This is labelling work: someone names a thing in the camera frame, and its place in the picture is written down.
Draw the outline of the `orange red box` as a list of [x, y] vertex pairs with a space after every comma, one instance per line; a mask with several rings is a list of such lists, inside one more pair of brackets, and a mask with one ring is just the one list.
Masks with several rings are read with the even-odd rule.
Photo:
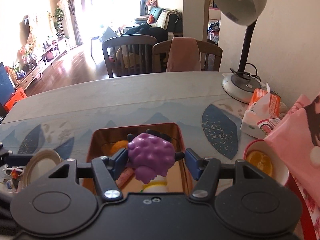
[[16, 92], [11, 95], [11, 97], [7, 101], [7, 103], [4, 105], [4, 109], [8, 113], [17, 102], [19, 102], [25, 98], [27, 98], [27, 96], [26, 96], [23, 88], [18, 88], [16, 90]]

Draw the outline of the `orange fuzzy ball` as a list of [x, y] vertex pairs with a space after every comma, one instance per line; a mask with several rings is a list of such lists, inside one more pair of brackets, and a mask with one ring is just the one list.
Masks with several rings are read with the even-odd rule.
[[110, 155], [116, 154], [122, 148], [127, 148], [128, 143], [129, 142], [127, 140], [117, 141], [116, 143], [114, 143], [112, 145], [112, 147], [110, 149]]

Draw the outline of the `pink tube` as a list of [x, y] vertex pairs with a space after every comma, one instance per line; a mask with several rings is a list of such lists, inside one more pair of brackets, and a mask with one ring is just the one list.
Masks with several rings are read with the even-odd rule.
[[131, 177], [134, 175], [134, 170], [130, 167], [125, 168], [125, 170], [121, 173], [119, 178], [116, 180], [116, 185], [121, 189], [128, 181], [130, 181]]

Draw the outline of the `red metal tin box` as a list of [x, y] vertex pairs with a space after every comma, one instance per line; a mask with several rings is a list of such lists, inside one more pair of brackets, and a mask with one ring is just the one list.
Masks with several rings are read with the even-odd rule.
[[[101, 155], [109, 157], [111, 155], [112, 146], [118, 141], [126, 140], [129, 133], [137, 135], [145, 132], [147, 129], [153, 129], [157, 132], [170, 136], [175, 150], [177, 152], [185, 151], [181, 130], [175, 123], [103, 128], [93, 133], [86, 161], [89, 163], [92, 159]], [[191, 174], [182, 160], [175, 163], [175, 165], [168, 171], [167, 181], [169, 192], [184, 192], [189, 194], [193, 189]]]

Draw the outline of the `grey desk lamp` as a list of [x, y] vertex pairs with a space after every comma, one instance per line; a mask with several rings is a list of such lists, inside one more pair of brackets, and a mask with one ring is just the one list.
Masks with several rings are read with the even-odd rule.
[[258, 18], [268, 0], [214, 0], [222, 14], [220, 44], [227, 49], [222, 80], [225, 92], [235, 100], [249, 103], [253, 92], [261, 88], [257, 73], [246, 70], [251, 40]]

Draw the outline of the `orange tissue pack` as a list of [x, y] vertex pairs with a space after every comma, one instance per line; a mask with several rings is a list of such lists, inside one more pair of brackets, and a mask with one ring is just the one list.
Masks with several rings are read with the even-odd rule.
[[279, 118], [279, 110], [280, 97], [271, 93], [268, 83], [266, 90], [256, 88], [244, 113], [240, 130], [254, 138], [264, 139], [273, 127], [267, 128], [265, 132], [261, 126], [269, 119]]

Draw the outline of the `white yellow bottle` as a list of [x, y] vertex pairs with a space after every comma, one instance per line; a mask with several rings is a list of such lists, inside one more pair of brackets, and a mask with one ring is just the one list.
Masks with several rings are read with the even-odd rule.
[[167, 178], [163, 176], [157, 176], [155, 179], [151, 180], [148, 184], [143, 184], [141, 192], [144, 192], [144, 193], [169, 192]]

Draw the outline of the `purple bumpy toy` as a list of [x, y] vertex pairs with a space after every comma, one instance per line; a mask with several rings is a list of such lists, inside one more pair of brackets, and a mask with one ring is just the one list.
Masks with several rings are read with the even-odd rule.
[[183, 152], [175, 150], [171, 137], [155, 130], [147, 129], [137, 136], [129, 134], [128, 138], [127, 165], [144, 184], [157, 176], [166, 177], [168, 170], [185, 157]]

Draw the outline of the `blue screen panel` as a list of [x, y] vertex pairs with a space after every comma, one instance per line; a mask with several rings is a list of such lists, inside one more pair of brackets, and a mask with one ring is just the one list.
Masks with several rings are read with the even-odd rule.
[[0, 64], [0, 103], [4, 106], [11, 95], [14, 94], [15, 89], [10, 81], [10, 76], [7, 74], [5, 70], [5, 66], [3, 62]]

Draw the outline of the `white sunglasses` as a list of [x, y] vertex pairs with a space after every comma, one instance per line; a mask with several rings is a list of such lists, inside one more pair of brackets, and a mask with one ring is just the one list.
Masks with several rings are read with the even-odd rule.
[[11, 178], [17, 179], [18, 177], [23, 176], [25, 166], [8, 166], [5, 165], [2, 168], [2, 172]]

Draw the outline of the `round wooden tape roll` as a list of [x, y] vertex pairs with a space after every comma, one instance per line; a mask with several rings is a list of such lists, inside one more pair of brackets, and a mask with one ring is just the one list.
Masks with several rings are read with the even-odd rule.
[[37, 152], [24, 168], [22, 186], [26, 188], [33, 181], [37, 180], [48, 171], [62, 162], [59, 154], [51, 149], [44, 149]]

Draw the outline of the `dark wooden chair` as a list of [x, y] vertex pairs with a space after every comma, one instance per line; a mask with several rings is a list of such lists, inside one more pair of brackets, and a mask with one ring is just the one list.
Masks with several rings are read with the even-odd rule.
[[153, 73], [152, 48], [155, 37], [149, 35], [123, 35], [102, 44], [109, 78]]

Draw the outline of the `red snack packet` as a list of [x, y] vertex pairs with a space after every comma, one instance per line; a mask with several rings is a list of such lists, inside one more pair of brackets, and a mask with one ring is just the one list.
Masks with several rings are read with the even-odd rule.
[[11, 171], [11, 177], [12, 179], [17, 179], [19, 177], [19, 173], [15, 169], [13, 169]]

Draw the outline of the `teal sofa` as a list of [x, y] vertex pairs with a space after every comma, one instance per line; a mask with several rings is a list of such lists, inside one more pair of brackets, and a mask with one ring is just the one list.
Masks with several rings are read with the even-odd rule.
[[152, 27], [161, 27], [175, 35], [183, 34], [182, 13], [179, 10], [170, 10], [152, 7], [148, 15], [134, 19], [135, 24], [146, 23]]

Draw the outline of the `wooden tv cabinet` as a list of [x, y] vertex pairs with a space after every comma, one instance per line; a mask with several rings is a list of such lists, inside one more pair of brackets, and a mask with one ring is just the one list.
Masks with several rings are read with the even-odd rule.
[[42, 79], [43, 72], [48, 68], [52, 67], [53, 63], [63, 54], [68, 52], [67, 39], [58, 40], [55, 44], [52, 44], [46, 48], [39, 57], [27, 63], [23, 70], [26, 75], [18, 81], [15, 89], [22, 88], [26, 90], [30, 84], [38, 77]]

